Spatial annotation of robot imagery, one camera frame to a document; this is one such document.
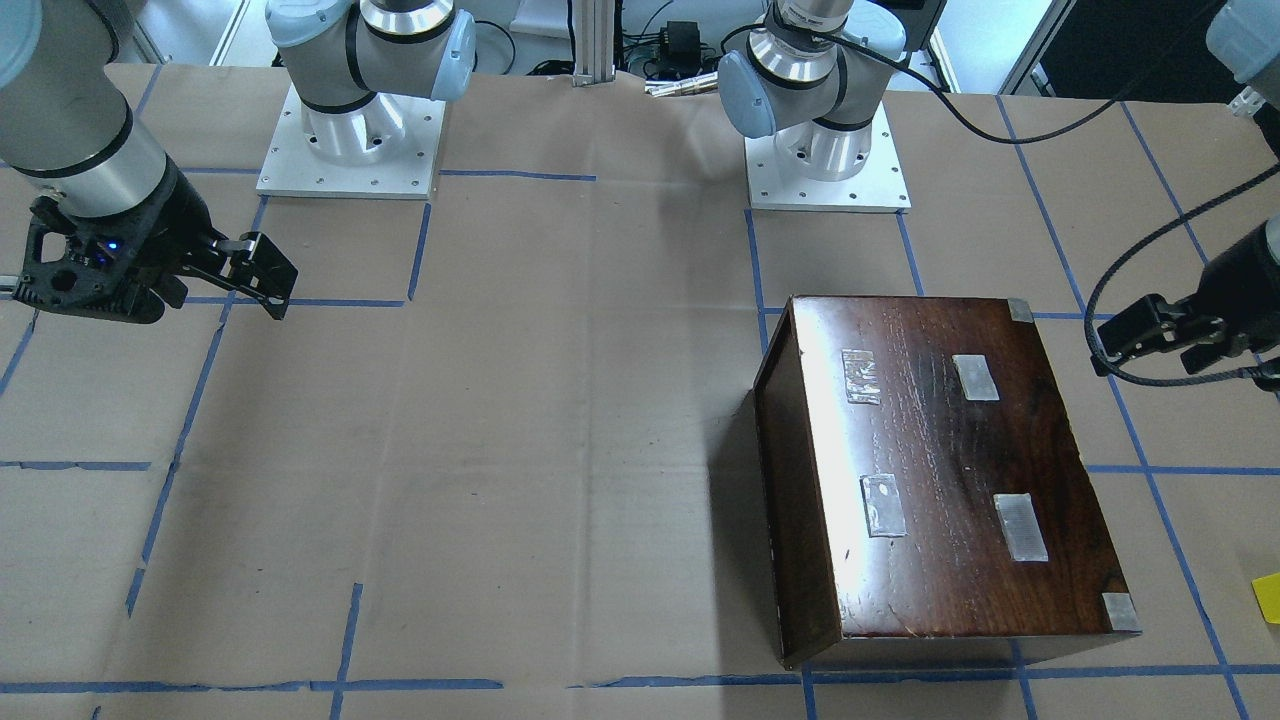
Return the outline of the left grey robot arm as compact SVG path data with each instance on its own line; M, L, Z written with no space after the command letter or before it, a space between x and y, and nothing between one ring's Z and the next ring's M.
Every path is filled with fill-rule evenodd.
M908 73L902 23L886 9L852 1L773 1L744 26L745 44L718 64L726 115L765 165L774 199L786 191L815 197L849 190L870 160L873 126L892 74ZM1085 342L1098 375L1160 387L1160 378L1133 375L1124 364L1151 354L1179 352L1184 386L1248 379L1277 389L1277 360L1216 372L1224 359L1277 346L1277 219L1270 218L1217 255L1196 291L1170 301L1148 293L1105 323L1096 309L1108 282L1139 251L1172 229L1224 205L1277 174L1276 167L1202 202L1139 240L1101 275L1085 305Z

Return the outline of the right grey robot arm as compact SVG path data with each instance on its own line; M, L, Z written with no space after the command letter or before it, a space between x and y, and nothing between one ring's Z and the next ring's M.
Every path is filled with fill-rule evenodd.
M105 67L123 1L3 4L3 160L37 190L12 296L40 311L148 324L197 278L282 319L297 268L264 233L230 240ZM475 20L452 1L270 1L265 20L317 155L369 161L404 136L394 95L463 96Z

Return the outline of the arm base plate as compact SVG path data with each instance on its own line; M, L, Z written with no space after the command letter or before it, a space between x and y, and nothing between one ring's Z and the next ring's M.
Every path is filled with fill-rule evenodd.
M750 206L900 213L913 206L884 108L852 132L804 123L745 141Z
M447 102L379 94L355 111L326 114L285 96L257 191L311 199L433 197Z

